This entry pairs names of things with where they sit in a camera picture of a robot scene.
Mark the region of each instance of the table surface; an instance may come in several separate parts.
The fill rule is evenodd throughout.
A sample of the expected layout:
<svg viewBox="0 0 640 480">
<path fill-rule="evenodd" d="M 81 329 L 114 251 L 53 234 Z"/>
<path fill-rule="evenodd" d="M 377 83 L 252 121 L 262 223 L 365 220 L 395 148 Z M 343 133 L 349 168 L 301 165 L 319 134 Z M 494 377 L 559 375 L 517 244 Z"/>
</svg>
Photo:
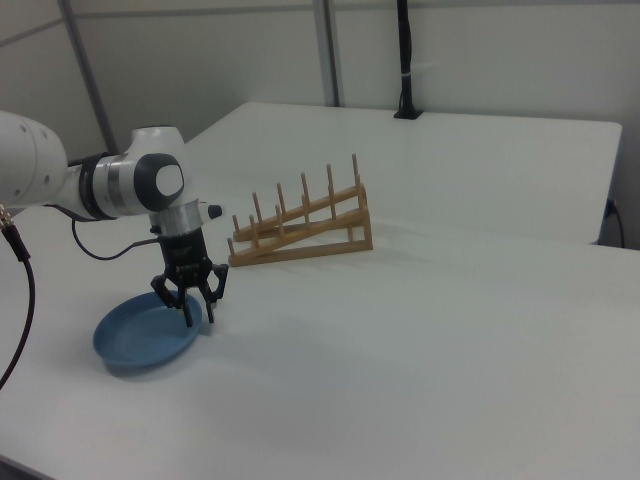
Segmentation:
<svg viewBox="0 0 640 480">
<path fill-rule="evenodd" d="M 274 160 L 262 159 L 265 172 Z M 246 178 L 196 167 L 202 185 L 220 186 L 204 198 L 250 213 L 229 188 Z M 381 205 L 374 176 L 363 171 Z M 0 393 L 0 452 L 54 478 L 584 480 L 640 469 L 637 252 L 373 215 L 373 251 L 232 269 L 213 328 L 167 365 L 123 372 L 93 352 L 93 331 L 149 290 L 159 250 L 96 262 L 58 212 L 17 220 L 38 299 Z M 204 230 L 211 258 L 226 258 L 230 215 Z M 147 232 L 143 217 L 79 228 L 103 254 Z M 27 301 L 5 243 L 0 270 L 4 365 Z"/>
<path fill-rule="evenodd" d="M 382 110 L 249 103 L 190 147 L 203 188 L 216 192 L 275 194 L 282 182 L 298 205 L 300 172 L 311 196 L 324 196 L 325 164 L 348 183 L 356 153 L 378 216 L 586 244 L 600 234 L 620 133 L 605 122 L 437 113 L 400 121 Z"/>
</svg>

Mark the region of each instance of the wall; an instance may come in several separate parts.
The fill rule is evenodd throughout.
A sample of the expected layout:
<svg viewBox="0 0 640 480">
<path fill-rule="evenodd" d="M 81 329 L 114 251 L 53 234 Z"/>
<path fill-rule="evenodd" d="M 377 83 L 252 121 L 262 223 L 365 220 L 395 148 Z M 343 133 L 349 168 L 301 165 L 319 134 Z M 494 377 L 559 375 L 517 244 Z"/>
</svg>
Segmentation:
<svg viewBox="0 0 640 480">
<path fill-rule="evenodd" d="M 55 0 L 0 0 L 0 110 L 37 120 L 77 158 L 103 151 Z"/>
<path fill-rule="evenodd" d="M 416 106 L 622 124 L 612 195 L 625 222 L 627 246 L 638 249 L 640 5 L 626 3 L 636 4 L 425 8 L 478 4 L 432 1 L 411 8 L 409 16 L 414 66 L 430 65 L 414 78 Z M 335 16 L 344 105 L 397 109 L 395 2 L 336 0 Z M 618 245 L 613 217 L 603 240 Z"/>
<path fill-rule="evenodd" d="M 189 140 L 247 101 L 330 102 L 311 0 L 71 6 L 121 149 L 149 124 Z"/>
</svg>

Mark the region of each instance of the black cable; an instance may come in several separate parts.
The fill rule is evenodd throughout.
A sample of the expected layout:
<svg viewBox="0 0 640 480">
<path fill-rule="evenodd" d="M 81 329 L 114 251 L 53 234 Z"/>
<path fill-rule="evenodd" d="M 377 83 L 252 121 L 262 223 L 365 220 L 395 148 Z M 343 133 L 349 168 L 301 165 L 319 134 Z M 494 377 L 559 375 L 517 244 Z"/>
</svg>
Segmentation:
<svg viewBox="0 0 640 480">
<path fill-rule="evenodd" d="M 618 227 L 620 228 L 620 247 L 625 248 L 624 228 L 622 227 L 622 218 L 620 217 L 620 212 L 618 211 L 618 208 L 615 206 L 615 203 L 611 206 L 611 213 L 616 214 L 616 218 L 618 219 Z"/>
<path fill-rule="evenodd" d="M 27 281 L 29 282 L 29 308 L 27 309 L 27 319 L 24 323 L 24 329 L 22 330 L 22 336 L 20 337 L 18 348 L 16 348 L 16 351 L 11 358 L 11 362 L 9 362 L 9 366 L 0 379 L 0 390 L 2 390 L 4 384 L 9 380 L 13 369 L 16 368 L 16 364 L 18 363 L 20 355 L 22 355 L 22 351 L 24 350 L 24 346 L 27 343 L 27 337 L 31 330 L 31 324 L 33 323 L 33 312 L 36 306 L 36 282 L 33 278 L 31 263 L 29 262 L 31 255 L 29 255 L 27 247 L 22 242 L 20 233 L 14 225 L 11 215 L 2 205 L 0 205 L 0 230 L 2 230 L 2 235 L 4 235 L 4 238 L 6 238 L 9 245 L 11 245 L 13 253 L 16 255 L 18 261 L 24 264 L 24 269 L 27 272 Z"/>
<path fill-rule="evenodd" d="M 36 282 L 33 278 L 33 269 L 31 268 L 31 262 L 28 259 L 22 262 L 24 264 L 24 269 L 27 272 L 27 281 L 29 282 L 29 308 L 27 310 L 27 320 L 24 324 L 24 329 L 22 330 L 22 336 L 20 337 L 20 343 L 18 343 L 18 348 L 16 348 L 15 353 L 13 354 L 13 358 L 7 367 L 7 370 L 2 375 L 2 379 L 0 379 L 0 390 L 4 387 L 4 384 L 7 383 L 13 369 L 16 368 L 16 364 L 20 359 L 20 355 L 22 355 L 22 351 L 24 350 L 24 346 L 27 343 L 27 337 L 29 336 L 29 331 L 31 330 L 31 324 L 33 323 L 33 312 L 36 306 Z"/>
<path fill-rule="evenodd" d="M 78 238 L 78 232 L 76 232 L 76 221 L 73 220 L 73 219 L 71 220 L 71 233 L 73 233 L 73 239 L 76 241 L 76 244 L 78 245 L 78 247 L 80 247 L 80 250 L 82 250 L 84 253 L 89 255 L 91 258 L 95 258 L 96 260 L 101 260 L 103 262 L 106 262 L 106 261 L 109 261 L 109 260 L 115 260 L 116 258 L 119 258 L 122 255 L 124 255 L 125 253 L 127 253 L 132 248 L 141 247 L 143 245 L 150 245 L 152 243 L 157 243 L 158 242 L 157 238 L 151 238 L 149 240 L 142 240 L 140 242 L 134 242 L 131 245 L 129 245 L 127 248 L 122 250 L 121 252 L 116 253 L 115 255 L 111 255 L 110 257 L 100 257 L 100 256 L 96 255 L 95 253 L 92 253 L 89 250 L 87 250 L 87 248 L 82 244 L 82 242 Z"/>
</svg>

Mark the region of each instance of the blue bowl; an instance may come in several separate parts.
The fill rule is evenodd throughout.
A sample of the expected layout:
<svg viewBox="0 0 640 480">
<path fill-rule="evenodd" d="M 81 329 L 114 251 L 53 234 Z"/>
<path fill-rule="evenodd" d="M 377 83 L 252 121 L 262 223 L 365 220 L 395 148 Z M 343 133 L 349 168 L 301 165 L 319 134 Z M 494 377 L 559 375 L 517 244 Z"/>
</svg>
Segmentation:
<svg viewBox="0 0 640 480">
<path fill-rule="evenodd" d="M 167 308 L 155 292 L 127 300 L 111 310 L 93 334 L 93 348 L 114 367 L 140 368 L 163 363 L 187 348 L 200 330 L 202 309 L 187 296 L 193 326 L 182 310 Z"/>
</svg>

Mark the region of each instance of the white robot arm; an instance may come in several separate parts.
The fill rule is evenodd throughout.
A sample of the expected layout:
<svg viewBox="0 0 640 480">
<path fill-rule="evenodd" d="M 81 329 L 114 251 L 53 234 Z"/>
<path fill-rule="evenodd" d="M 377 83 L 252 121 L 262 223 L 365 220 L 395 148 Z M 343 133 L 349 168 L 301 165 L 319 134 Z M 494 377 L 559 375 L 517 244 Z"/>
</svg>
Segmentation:
<svg viewBox="0 0 640 480">
<path fill-rule="evenodd" d="M 186 290 L 198 287 L 213 322 L 211 304 L 224 294 L 228 266 L 208 259 L 201 227 L 222 215 L 222 209 L 199 201 L 176 128 L 141 128 L 122 155 L 99 154 L 68 164 L 52 130 L 0 111 L 0 204 L 46 204 L 77 221 L 149 215 L 166 265 L 152 287 L 168 307 L 184 310 L 189 326 Z M 215 292 L 207 283 L 211 271 L 219 279 Z M 165 287 L 166 280 L 178 287 L 177 298 Z"/>
</svg>

